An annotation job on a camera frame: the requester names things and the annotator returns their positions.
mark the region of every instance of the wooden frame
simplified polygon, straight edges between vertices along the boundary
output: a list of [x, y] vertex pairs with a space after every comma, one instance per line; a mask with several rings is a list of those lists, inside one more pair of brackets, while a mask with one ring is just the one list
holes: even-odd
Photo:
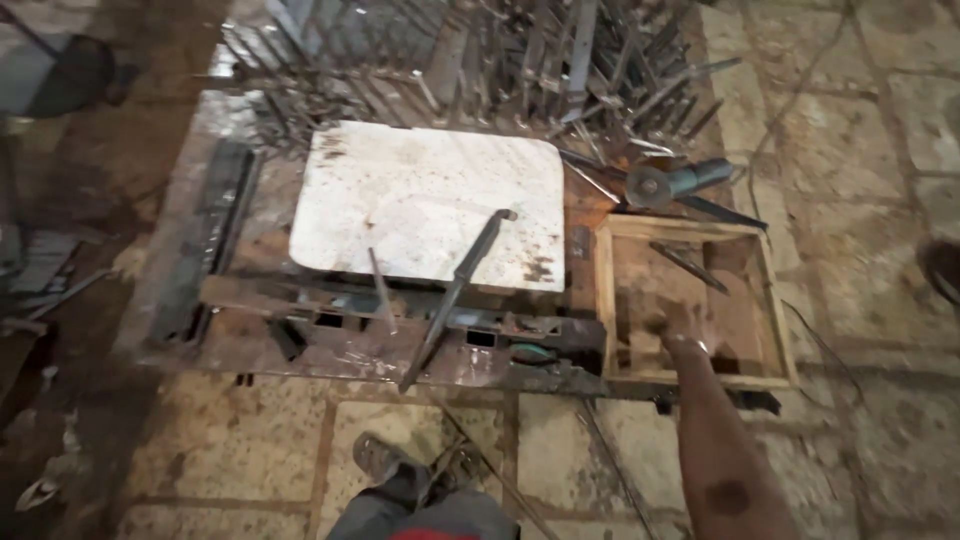
[[[773, 346], [777, 358], [774, 360], [782, 372], [777, 377], [757, 377], [740, 374], [720, 374], [721, 383], [731, 389], [739, 390], [772, 390], [798, 386], [797, 368], [790, 354], [787, 339], [786, 323], [783, 317], [783, 307], [780, 298], [774, 290], [776, 280], [770, 267], [770, 249], [767, 246], [762, 231], [743, 225], [726, 223], [703, 223], [685, 219], [635, 216], [609, 215], [600, 224], [596, 231], [596, 250], [594, 264], [596, 267], [596, 303], [597, 314], [607, 329], [607, 347], [604, 358], [603, 377], [607, 380], [630, 382], [654, 382], [662, 384], [676, 384], [677, 372], [667, 369], [645, 369], [631, 373], [620, 373], [617, 365], [617, 321], [616, 321], [616, 286], [614, 283], [613, 267], [613, 238], [631, 237], [638, 240], [666, 240], [703, 243], [710, 241], [735, 240], [745, 236], [757, 238], [756, 262], [761, 273], [762, 309], [770, 318], [773, 329]], [[770, 358], [760, 359], [771, 362]]]

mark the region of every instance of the white metal sheet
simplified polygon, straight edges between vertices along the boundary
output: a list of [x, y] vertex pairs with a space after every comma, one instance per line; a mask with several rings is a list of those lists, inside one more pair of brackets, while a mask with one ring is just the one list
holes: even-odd
[[302, 266], [450, 281], [497, 209], [472, 282], [564, 290], [564, 170], [550, 143], [342, 122], [315, 133], [290, 237]]

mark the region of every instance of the hand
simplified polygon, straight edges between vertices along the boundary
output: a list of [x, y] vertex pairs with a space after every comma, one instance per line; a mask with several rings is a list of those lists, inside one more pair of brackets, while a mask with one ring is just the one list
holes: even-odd
[[671, 356], [701, 351], [712, 356], [717, 345], [711, 315], [702, 306], [693, 308], [661, 298], [664, 324], [660, 329], [663, 347]]

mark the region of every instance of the red fabric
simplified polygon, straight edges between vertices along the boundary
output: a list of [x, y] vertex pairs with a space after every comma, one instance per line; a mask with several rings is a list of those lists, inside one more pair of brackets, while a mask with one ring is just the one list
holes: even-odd
[[479, 536], [454, 536], [429, 528], [409, 528], [395, 533], [390, 540], [480, 540]]

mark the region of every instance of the scrap metal pile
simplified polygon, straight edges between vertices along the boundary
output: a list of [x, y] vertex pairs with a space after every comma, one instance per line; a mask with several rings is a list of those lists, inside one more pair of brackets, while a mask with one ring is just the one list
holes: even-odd
[[660, 0], [321, 3], [299, 28], [224, 25], [231, 82], [254, 90], [263, 142], [308, 148], [342, 119], [588, 143], [676, 157], [722, 105], [694, 115], [692, 4]]

